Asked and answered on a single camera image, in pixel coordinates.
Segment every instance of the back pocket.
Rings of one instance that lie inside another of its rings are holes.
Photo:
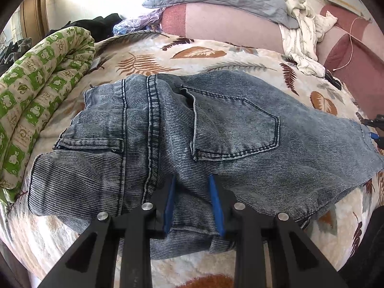
[[[245,97],[181,86],[193,108],[194,160],[232,160],[278,147],[280,121]]]

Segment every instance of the bed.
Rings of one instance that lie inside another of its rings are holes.
[[[346,85],[341,91],[323,78],[306,76],[281,53],[219,41],[179,37],[153,30],[112,37],[95,44],[94,64],[79,80],[41,131],[26,175],[34,158],[50,152],[59,134],[84,109],[83,93],[90,86],[113,83],[130,74],[198,74],[213,70],[240,70],[274,85],[310,108],[355,121],[364,117]],[[0,207],[0,238],[25,267],[42,279],[78,234],[55,216],[35,216],[26,204],[28,176],[15,203]],[[327,213],[311,218],[305,231],[339,270],[354,254],[375,208],[384,205],[384,172],[356,188]],[[211,255],[194,253],[152,261],[154,287],[200,283],[229,287],[234,277],[235,252]],[[120,271],[119,262],[116,274]]]

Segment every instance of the striped denim fabric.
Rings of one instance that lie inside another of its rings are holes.
[[[88,90],[85,109],[39,155],[28,205],[81,233],[177,176],[172,228],[151,241],[163,259],[234,244],[216,230],[208,177],[260,213],[318,216],[383,168],[367,127],[308,108],[242,72],[133,75]]]

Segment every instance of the black cloth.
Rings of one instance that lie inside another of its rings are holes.
[[[372,213],[355,254],[339,270],[349,288],[384,286],[384,207]]]
[[[32,47],[32,39],[26,38],[11,43],[0,54],[0,76],[7,72],[13,63],[22,57]]]
[[[108,15],[105,18],[99,16],[95,19],[81,19],[79,21],[74,21],[73,23],[68,22],[68,24],[58,30],[50,30],[45,37],[50,36],[61,29],[76,26],[89,30],[95,42],[100,42],[109,37],[113,37],[113,26],[121,21],[122,19],[117,13]]]

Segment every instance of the white cloth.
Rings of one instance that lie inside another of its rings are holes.
[[[325,68],[317,62],[316,44],[336,24],[337,18],[329,11],[326,17],[315,14],[306,0],[285,0],[285,3],[288,15],[299,23],[298,29],[279,25],[285,55],[297,62],[297,68],[304,74],[324,78]]]

